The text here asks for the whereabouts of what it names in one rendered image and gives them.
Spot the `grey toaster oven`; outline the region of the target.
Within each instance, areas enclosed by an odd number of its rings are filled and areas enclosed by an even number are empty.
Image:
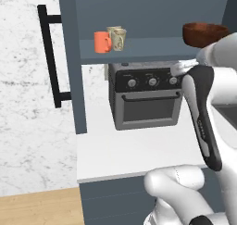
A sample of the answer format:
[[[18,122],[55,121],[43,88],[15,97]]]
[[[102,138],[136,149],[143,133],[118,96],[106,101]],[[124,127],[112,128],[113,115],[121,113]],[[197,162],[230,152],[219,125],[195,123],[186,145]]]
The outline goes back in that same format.
[[[118,131],[163,127],[176,125],[178,122],[182,91],[181,77],[176,84],[170,84],[173,77],[171,65],[161,65],[159,62],[114,63],[108,65],[108,98]],[[155,86],[149,85],[149,80],[155,78]],[[128,81],[136,80],[136,85],[130,87]],[[172,96],[181,93],[177,99],[165,99],[142,102],[125,102],[127,98]]]

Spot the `blue-grey base cabinet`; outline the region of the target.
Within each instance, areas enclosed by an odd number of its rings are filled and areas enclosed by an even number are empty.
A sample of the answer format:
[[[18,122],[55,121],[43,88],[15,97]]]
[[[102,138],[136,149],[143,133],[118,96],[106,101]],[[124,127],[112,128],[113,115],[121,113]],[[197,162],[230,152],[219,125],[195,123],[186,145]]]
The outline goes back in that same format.
[[[197,166],[80,185],[85,225],[189,225],[225,210],[217,176]]]

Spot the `grey sink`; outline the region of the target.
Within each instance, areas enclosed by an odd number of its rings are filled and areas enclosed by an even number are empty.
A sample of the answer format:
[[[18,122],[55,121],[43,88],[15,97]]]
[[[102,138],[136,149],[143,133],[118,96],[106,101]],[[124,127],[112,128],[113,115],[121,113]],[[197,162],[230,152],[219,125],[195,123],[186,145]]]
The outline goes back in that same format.
[[[237,105],[215,105],[215,109],[237,130]]]

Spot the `blue-grey wall cabinet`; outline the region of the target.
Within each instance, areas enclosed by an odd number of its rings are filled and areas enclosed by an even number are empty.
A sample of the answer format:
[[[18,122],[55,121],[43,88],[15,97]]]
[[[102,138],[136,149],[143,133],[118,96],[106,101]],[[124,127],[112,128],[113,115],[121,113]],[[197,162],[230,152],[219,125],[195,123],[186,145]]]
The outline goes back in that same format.
[[[182,40],[189,22],[221,24],[228,0],[76,0],[81,62],[166,61],[192,59],[198,50]],[[94,51],[94,33],[109,26],[126,31],[125,48]]]

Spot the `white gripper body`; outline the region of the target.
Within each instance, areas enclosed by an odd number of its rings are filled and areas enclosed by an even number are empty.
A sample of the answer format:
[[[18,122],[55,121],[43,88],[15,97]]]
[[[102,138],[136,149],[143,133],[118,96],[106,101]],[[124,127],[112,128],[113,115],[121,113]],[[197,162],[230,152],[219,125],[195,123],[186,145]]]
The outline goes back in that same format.
[[[193,66],[196,66],[198,62],[196,59],[179,60],[175,65],[170,68],[170,73],[173,77],[185,74]]]

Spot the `brown wooden bowl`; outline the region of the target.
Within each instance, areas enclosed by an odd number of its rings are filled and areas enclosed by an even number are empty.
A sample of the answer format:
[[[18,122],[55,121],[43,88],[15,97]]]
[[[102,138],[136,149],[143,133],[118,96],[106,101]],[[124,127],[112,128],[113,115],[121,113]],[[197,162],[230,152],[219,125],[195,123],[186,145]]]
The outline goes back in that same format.
[[[186,23],[182,27],[183,41],[197,48],[204,48],[229,34],[230,31],[226,26],[212,23],[193,22]]]

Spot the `blue-grey cabinet door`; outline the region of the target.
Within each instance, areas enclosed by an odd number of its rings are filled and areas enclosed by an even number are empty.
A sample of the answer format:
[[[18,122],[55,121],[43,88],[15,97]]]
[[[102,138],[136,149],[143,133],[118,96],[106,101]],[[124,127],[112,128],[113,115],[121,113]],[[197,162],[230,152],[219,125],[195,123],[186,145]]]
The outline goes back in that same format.
[[[237,32],[237,0],[227,1],[221,24],[226,26],[230,33]]]
[[[59,0],[68,63],[70,94],[75,132],[87,132],[84,92],[81,72],[80,38],[76,12],[76,0]]]

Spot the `orange mug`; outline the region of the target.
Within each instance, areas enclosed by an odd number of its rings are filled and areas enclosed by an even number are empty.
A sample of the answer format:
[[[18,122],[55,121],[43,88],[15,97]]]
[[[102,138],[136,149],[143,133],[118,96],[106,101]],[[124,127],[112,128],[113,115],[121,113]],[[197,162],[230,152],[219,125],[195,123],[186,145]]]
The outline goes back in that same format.
[[[96,31],[94,33],[94,51],[95,53],[109,53],[112,48],[112,41],[109,33],[106,31]]]

